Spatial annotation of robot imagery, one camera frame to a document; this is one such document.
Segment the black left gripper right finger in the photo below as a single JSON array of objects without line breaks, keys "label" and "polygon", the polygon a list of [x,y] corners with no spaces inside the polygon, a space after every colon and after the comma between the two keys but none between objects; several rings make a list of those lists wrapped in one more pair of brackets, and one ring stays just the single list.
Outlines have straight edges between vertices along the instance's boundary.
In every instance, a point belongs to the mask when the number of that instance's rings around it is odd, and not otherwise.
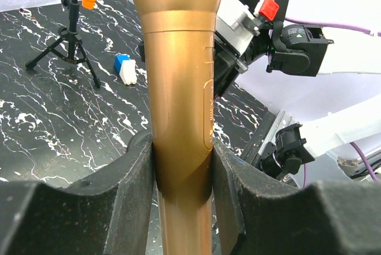
[{"label": "black left gripper right finger", "polygon": [[214,142],[223,254],[379,254],[380,183],[279,182]]}]

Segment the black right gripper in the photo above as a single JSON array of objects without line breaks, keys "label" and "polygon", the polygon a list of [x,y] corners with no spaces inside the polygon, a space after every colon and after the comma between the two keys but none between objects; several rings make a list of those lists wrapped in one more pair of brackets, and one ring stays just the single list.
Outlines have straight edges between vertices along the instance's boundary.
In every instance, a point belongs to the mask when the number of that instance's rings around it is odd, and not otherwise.
[{"label": "black right gripper", "polygon": [[222,97],[247,65],[221,37],[214,37],[214,97]]}]

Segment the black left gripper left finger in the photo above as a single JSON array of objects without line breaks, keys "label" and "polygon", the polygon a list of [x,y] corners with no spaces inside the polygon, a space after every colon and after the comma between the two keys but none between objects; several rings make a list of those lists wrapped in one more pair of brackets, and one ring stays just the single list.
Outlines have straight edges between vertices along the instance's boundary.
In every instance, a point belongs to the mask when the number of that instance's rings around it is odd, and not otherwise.
[{"label": "black left gripper left finger", "polygon": [[154,187],[152,138],[76,181],[1,183],[2,254],[144,254]]}]

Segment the gold toy microphone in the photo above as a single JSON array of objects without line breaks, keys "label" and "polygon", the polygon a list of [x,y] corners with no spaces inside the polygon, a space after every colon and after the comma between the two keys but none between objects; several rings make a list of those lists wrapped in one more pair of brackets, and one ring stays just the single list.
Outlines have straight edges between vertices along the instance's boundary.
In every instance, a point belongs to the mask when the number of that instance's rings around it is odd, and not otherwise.
[{"label": "gold toy microphone", "polygon": [[148,77],[164,254],[211,254],[214,32],[221,0],[133,0]]}]

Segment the black tripod shock-mount stand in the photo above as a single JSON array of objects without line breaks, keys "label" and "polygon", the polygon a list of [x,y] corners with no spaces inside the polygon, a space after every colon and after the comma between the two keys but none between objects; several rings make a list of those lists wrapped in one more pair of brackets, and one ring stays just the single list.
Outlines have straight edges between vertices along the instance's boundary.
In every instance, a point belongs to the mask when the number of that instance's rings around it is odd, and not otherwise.
[{"label": "black tripod shock-mount stand", "polygon": [[[31,70],[38,62],[48,55],[49,53],[55,54],[58,58],[71,64],[81,64],[86,63],[90,73],[93,77],[94,84],[97,88],[101,87],[101,82],[99,77],[96,75],[87,55],[85,49],[83,48],[83,42],[79,36],[79,31],[77,29],[77,23],[79,20],[79,0],[61,0],[61,4],[68,9],[68,27],[60,27],[58,29],[59,38],[47,46],[42,52],[40,52],[34,59],[29,60],[25,67],[27,70]],[[63,42],[68,43],[68,53],[66,55],[62,54],[57,50],[57,46]]]}]

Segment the black round-base clamp stand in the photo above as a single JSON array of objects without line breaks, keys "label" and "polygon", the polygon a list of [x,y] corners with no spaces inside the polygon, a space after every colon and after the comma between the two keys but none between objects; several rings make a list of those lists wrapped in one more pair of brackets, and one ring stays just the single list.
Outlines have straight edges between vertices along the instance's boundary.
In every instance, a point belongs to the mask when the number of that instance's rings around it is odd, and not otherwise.
[{"label": "black round-base clamp stand", "polygon": [[127,144],[127,152],[131,151],[141,140],[151,134],[150,130],[141,130],[131,137]]}]

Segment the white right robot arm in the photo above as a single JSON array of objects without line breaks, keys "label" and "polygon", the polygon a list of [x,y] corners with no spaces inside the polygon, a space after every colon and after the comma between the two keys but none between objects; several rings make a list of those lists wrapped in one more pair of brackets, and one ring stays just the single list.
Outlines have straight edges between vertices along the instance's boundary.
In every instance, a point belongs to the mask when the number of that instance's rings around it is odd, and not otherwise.
[{"label": "white right robot arm", "polygon": [[[285,26],[289,0],[221,0],[217,11],[214,95],[222,96],[239,74],[262,56],[267,72],[314,77],[329,45],[322,26],[293,21]],[[280,128],[251,164],[282,180],[326,152],[380,133],[380,97],[329,116]]]}]

